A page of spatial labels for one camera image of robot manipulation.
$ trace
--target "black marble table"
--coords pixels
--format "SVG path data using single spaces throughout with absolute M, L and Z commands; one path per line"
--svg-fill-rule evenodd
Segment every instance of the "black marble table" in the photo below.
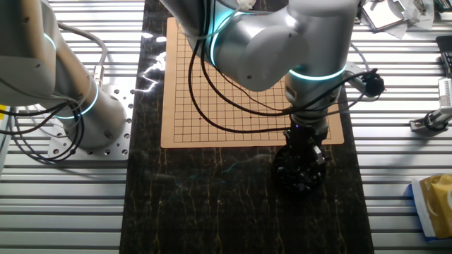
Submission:
M 349 114 L 345 143 L 325 147 L 324 184 L 305 198 L 271 181 L 279 147 L 160 147 L 165 72 L 143 72 L 166 50 L 157 38 L 169 16 L 146 1 L 143 32 L 153 37 L 141 44 L 120 253 L 373 253 Z

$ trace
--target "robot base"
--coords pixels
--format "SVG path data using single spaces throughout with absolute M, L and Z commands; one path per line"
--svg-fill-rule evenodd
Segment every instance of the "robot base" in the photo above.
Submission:
M 134 86 L 132 85 L 103 85 L 102 89 L 113 97 L 116 97 L 124 106 L 126 111 L 126 124 L 119 137 L 112 141 L 109 145 L 97 149 L 78 148 L 76 153 L 70 156 L 67 160 L 76 161 L 125 161 L 129 159 L 129 146 L 130 146 L 130 133 L 132 125 L 133 115 L 133 99 L 134 99 Z M 54 126 L 53 134 L 58 135 L 64 130 L 61 127 Z M 49 157 L 58 155 L 67 149 L 71 144 L 68 138 L 52 138 L 49 146 Z

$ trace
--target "white cable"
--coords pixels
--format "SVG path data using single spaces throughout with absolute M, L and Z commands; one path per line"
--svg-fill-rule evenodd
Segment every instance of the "white cable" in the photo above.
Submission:
M 366 66 L 366 71 L 370 71 L 370 67 L 369 64 L 367 63 L 366 57 L 364 57 L 364 55 L 361 53 L 361 51 L 353 44 L 350 43 L 350 46 L 359 54 L 359 56 L 361 57 L 364 65 Z

